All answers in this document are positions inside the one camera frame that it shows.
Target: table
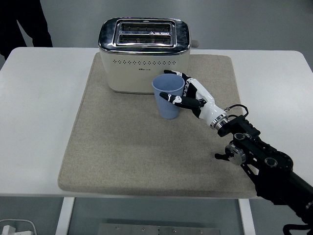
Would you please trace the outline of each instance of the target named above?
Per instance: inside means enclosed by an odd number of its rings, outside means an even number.
[[[97,48],[21,47],[0,71],[0,195],[66,192],[57,178]],[[192,50],[232,59],[247,119],[313,185],[313,73],[297,51]]]

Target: cup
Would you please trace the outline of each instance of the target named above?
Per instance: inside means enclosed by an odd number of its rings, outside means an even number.
[[[159,75],[152,81],[156,104],[162,118],[176,118],[179,114],[179,107],[163,99],[159,94],[166,92],[168,94],[181,96],[184,84],[185,81],[182,77],[168,73]]]

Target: robotic hand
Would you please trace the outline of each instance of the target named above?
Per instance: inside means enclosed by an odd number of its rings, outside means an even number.
[[[284,234],[290,235],[289,230],[311,229],[308,234],[313,235],[313,187],[292,171],[293,162],[287,154],[261,141],[261,132],[246,120],[247,108],[233,105],[221,109],[215,105],[213,96],[196,79],[181,72],[164,72],[181,76],[185,80],[185,86],[182,96],[161,92],[162,98],[178,107],[191,109],[196,117],[204,119],[212,129],[218,130],[220,137],[230,133],[233,135],[233,140],[225,147],[225,154],[215,154],[215,158],[240,165],[255,184],[258,196],[275,205],[288,205],[306,223],[285,225]],[[226,112],[235,106],[244,107],[246,114],[228,116]],[[258,169],[258,174],[248,165]]]

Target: cream toaster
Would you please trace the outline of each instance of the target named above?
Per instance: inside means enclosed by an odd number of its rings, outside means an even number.
[[[152,94],[152,80],[164,70],[187,72],[191,38],[180,20],[113,18],[102,25],[98,45],[110,88]]]

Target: black pants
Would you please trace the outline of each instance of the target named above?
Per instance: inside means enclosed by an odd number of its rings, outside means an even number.
[[[0,0],[0,54],[5,59],[17,47],[26,47],[17,21],[34,47],[52,47],[40,0]]]

